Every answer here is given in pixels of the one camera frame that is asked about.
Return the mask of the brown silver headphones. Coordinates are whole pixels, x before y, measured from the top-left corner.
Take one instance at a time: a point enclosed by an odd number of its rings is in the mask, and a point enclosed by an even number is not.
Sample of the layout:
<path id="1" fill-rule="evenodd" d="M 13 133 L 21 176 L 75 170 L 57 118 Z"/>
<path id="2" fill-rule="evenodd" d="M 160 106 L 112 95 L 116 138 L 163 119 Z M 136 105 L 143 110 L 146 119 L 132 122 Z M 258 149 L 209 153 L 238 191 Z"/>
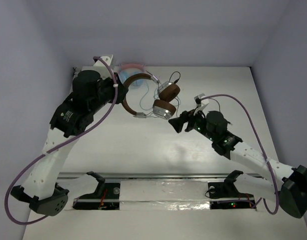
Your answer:
<path id="1" fill-rule="evenodd" d="M 177 107 L 171 104 L 171 101 L 175 100 L 181 91 L 178 86 L 179 80 L 168 80 L 161 83 L 156 76 L 149 72 L 137 73 L 127 78 L 123 83 L 123 86 L 128 89 L 130 85 L 137 80 L 148 80 L 157 84 L 157 97 L 154 99 L 152 104 L 152 113 L 158 118 L 169 120 L 177 111 Z"/>

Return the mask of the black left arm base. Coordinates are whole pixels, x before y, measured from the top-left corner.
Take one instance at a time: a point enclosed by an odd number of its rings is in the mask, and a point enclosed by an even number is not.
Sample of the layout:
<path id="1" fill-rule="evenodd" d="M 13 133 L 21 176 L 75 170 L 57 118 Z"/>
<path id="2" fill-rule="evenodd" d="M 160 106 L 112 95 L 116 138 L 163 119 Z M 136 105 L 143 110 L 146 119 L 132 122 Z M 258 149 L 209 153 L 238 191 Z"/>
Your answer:
<path id="1" fill-rule="evenodd" d="M 93 171 L 86 173 L 97 181 L 95 190 L 79 196 L 73 202 L 75 210 L 119 210 L 120 209 L 120 182 L 106 182 L 106 179 Z"/>

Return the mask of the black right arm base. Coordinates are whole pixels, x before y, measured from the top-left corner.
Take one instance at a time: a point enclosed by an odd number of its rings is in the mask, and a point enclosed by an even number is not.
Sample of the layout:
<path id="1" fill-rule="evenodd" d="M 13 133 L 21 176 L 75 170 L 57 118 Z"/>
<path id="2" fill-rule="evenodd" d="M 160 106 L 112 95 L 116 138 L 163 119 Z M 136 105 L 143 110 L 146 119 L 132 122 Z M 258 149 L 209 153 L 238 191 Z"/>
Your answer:
<path id="1" fill-rule="evenodd" d="M 234 182 L 242 174 L 242 171 L 234 170 L 223 181 L 208 183 L 204 195 L 210 200 L 212 210 L 257 209 L 254 196 L 239 192 L 234 186 Z"/>

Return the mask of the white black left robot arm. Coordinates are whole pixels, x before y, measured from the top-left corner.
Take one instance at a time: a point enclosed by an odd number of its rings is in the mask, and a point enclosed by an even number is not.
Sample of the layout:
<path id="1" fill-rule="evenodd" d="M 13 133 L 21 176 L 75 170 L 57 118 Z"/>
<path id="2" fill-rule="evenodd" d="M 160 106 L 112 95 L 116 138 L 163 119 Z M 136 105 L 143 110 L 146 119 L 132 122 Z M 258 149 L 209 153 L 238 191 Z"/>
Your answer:
<path id="1" fill-rule="evenodd" d="M 83 176 L 57 183 L 58 175 L 78 139 L 96 128 L 109 115 L 108 112 L 94 123 L 95 114 L 106 104 L 120 104 L 128 89 L 118 73 L 109 77 L 95 70 L 82 70 L 72 81 L 72 91 L 55 110 L 47 134 L 43 153 L 29 164 L 32 171 L 21 185 L 12 184 L 5 202 L 13 196 L 44 218 L 55 216 L 63 209 L 71 209 L 80 197 L 101 197 L 105 179 L 93 171 Z"/>

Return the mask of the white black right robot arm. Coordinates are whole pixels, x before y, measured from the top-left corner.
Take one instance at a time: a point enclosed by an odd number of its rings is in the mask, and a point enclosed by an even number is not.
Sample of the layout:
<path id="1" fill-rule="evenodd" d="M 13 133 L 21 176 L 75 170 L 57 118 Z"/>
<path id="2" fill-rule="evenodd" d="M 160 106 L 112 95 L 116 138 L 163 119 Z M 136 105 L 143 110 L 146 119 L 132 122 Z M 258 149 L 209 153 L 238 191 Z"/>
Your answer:
<path id="1" fill-rule="evenodd" d="M 307 168 L 293 167 L 255 150 L 240 137 L 228 131 L 228 121 L 219 111 L 207 114 L 201 111 L 184 111 L 179 117 L 168 120 L 177 133 L 197 131 L 212 144 L 214 151 L 226 159 L 239 163 L 260 178 L 247 176 L 242 171 L 230 173 L 224 184 L 231 197 L 248 193 L 265 200 L 278 201 L 278 205 L 290 216 L 300 219 L 307 211 Z"/>

